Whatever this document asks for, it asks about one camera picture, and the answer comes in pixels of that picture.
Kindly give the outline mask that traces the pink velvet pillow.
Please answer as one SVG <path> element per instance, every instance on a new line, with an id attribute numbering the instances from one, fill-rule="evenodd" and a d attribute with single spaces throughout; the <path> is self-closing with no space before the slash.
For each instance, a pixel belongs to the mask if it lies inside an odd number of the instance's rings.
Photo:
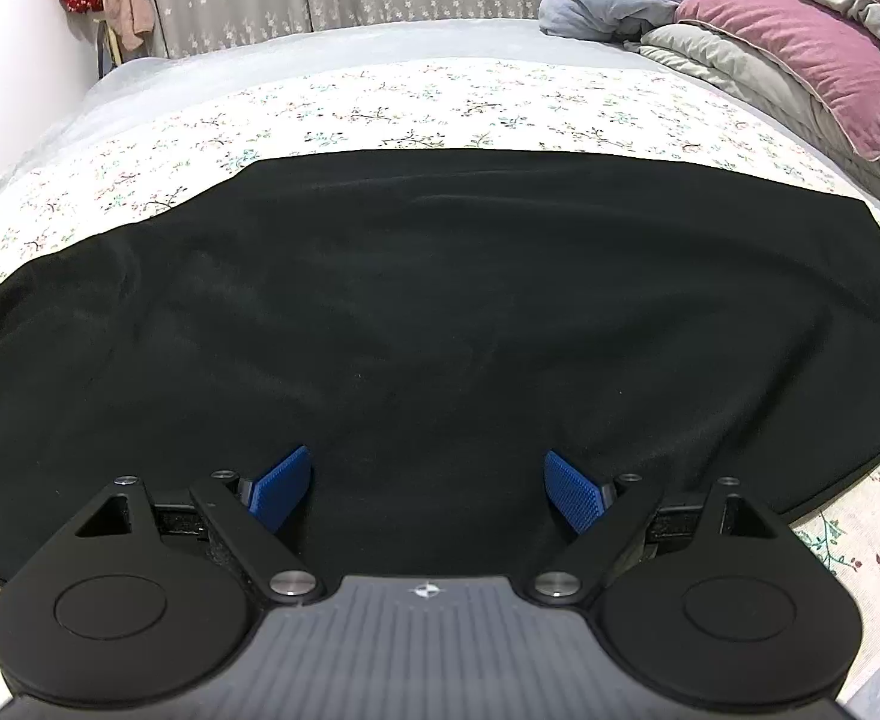
<path id="1" fill-rule="evenodd" d="M 857 156 L 880 160 L 880 0 L 683 0 L 676 20 L 782 67 L 826 107 Z"/>

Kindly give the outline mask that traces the floral white bed sheet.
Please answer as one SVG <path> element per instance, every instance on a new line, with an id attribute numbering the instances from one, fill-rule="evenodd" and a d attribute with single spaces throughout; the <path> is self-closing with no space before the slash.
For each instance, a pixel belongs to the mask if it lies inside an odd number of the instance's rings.
<path id="1" fill-rule="evenodd" d="M 668 70 L 522 59 L 280 68 L 268 54 L 147 62 L 93 86 L 0 180 L 0 281 L 33 255 L 168 210 L 258 158 L 372 148 L 590 151 L 721 167 L 880 203 L 811 146 Z M 845 583 L 865 640 L 840 691 L 880 717 L 880 465 L 795 525 Z M 0 706 L 8 690 L 0 677 Z"/>

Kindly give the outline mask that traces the black pants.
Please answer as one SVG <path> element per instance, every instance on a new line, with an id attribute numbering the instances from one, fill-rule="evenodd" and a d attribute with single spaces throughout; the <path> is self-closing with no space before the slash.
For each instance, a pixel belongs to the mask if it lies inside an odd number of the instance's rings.
<path id="1" fill-rule="evenodd" d="M 0 284 L 0 578 L 116 476 L 297 447 L 324 577 L 534 571 L 547 452 L 803 514 L 880 461 L 879 226 L 692 164 L 316 154 Z"/>

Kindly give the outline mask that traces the grey folded quilt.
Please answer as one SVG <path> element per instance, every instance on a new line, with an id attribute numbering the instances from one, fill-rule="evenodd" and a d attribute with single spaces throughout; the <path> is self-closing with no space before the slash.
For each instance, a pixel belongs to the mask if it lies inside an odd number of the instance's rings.
<path id="1" fill-rule="evenodd" d="M 771 115 L 880 201 L 880 158 L 870 163 L 857 156 L 829 110 L 759 50 L 702 26 L 681 23 L 648 31 L 637 52 Z"/>

